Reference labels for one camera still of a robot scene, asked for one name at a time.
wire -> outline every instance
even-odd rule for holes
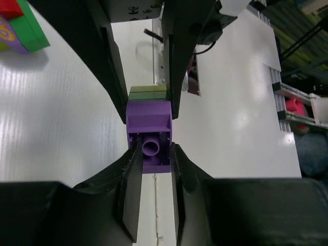
[[[205,52],[208,52],[210,49],[212,49],[214,47],[215,43],[216,43],[216,41],[214,41],[207,49],[200,51],[198,53],[194,53],[194,55],[201,55],[201,54],[204,54]]]
[[[160,41],[161,43],[163,43],[163,38],[161,36],[159,36],[158,34],[152,32],[151,30],[148,30],[146,28],[146,29],[144,29],[143,32],[145,34],[147,34],[148,36],[151,36],[151,37],[157,39],[158,41]],[[204,54],[204,53],[208,52],[210,49],[212,49],[214,47],[215,43],[216,43],[216,41],[214,41],[213,43],[211,43],[211,45],[207,49],[205,49],[203,51],[200,51],[198,53],[194,53],[194,55],[201,55],[201,54]]]

red object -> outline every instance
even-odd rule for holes
[[[294,114],[305,115],[304,106],[296,99],[286,101],[287,111],[293,112]],[[305,126],[297,126],[299,129],[305,129]]]
[[[16,0],[0,0],[0,15],[14,19],[24,15]]]

purple lego brick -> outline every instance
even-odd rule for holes
[[[21,54],[28,54],[28,50],[20,43],[8,20],[0,15],[0,40],[11,49]]]
[[[172,113],[168,100],[128,101],[129,147],[142,139],[143,173],[171,171]]]

red block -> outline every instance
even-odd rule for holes
[[[16,0],[0,0],[0,15],[14,19],[24,15]]]

lego brick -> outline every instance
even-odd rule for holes
[[[16,0],[0,0],[0,15],[6,19],[14,19],[24,13]]]
[[[166,99],[166,91],[134,92],[129,94],[128,100],[158,100]]]
[[[0,51],[7,50],[7,49],[8,49],[8,46],[5,43],[0,41]]]
[[[20,43],[29,51],[35,52],[43,48],[39,40],[32,31],[25,16],[9,20],[9,23],[16,33]]]
[[[171,171],[172,111],[168,100],[128,101],[128,145],[142,140],[143,173]]]
[[[20,43],[9,21],[2,15],[0,15],[0,41],[18,53],[29,53]]]
[[[40,44],[43,46],[43,48],[50,46],[47,37],[45,36],[42,28],[40,27],[39,23],[37,22],[30,6],[28,5],[26,0],[17,0],[20,8],[24,12],[24,16],[29,23],[32,31],[34,32],[34,35],[39,40]]]
[[[132,86],[131,92],[166,91],[166,86]]]

